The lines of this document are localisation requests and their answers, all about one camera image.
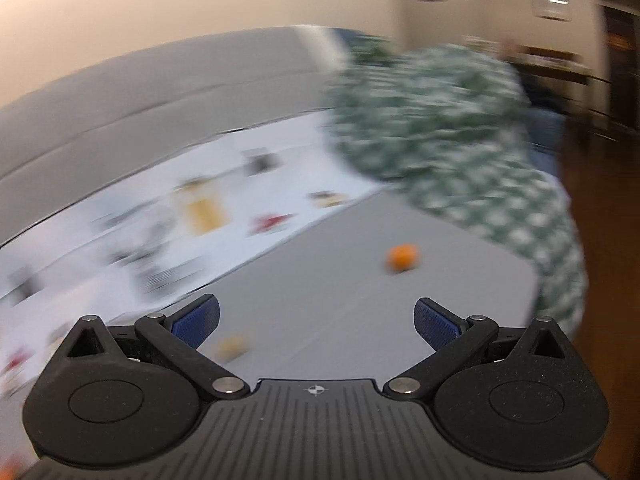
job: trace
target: white poster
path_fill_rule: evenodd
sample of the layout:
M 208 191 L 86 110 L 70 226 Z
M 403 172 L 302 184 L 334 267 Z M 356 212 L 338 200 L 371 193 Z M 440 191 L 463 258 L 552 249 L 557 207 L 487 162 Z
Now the white poster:
M 0 248 L 0 395 L 35 377 L 78 317 L 164 308 L 377 191 L 328 149 L 323 115 L 191 148 Z

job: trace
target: doorway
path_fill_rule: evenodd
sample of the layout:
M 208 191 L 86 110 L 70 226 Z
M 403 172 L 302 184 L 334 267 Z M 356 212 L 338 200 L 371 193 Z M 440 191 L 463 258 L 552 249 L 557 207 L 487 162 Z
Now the doorway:
M 619 124 L 638 129 L 638 42 L 635 16 L 622 10 L 604 7 L 609 51 L 609 115 Z

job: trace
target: crosshair logo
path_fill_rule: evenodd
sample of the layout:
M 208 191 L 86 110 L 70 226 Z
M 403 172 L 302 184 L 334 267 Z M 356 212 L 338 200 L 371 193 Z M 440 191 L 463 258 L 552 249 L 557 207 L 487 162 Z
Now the crosshair logo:
M 327 391 L 327 388 L 320 386 L 320 384 L 314 384 L 313 386 L 309 386 L 305 391 L 309 392 L 314 397 L 317 397 L 320 394 L 324 394 L 325 391 Z

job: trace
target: wooden floor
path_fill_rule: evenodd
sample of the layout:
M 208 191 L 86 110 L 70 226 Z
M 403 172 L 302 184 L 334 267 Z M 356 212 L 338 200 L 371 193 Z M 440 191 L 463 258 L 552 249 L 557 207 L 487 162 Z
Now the wooden floor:
M 562 180 L 590 280 L 575 344 L 609 401 L 596 464 L 612 480 L 640 479 L 640 148 L 567 132 Z

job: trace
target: ribbed black surface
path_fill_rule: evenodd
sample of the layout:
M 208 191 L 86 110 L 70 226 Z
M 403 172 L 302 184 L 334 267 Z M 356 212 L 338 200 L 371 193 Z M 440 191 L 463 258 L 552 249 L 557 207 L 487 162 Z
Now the ribbed black surface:
M 112 471 L 78 470 L 44 459 L 25 478 L 588 480 L 601 477 L 586 464 L 560 472 L 517 473 L 479 463 L 450 446 L 418 404 L 387 399 L 368 380 L 317 384 L 265 380 L 245 399 L 212 405 L 185 442 L 157 459 Z

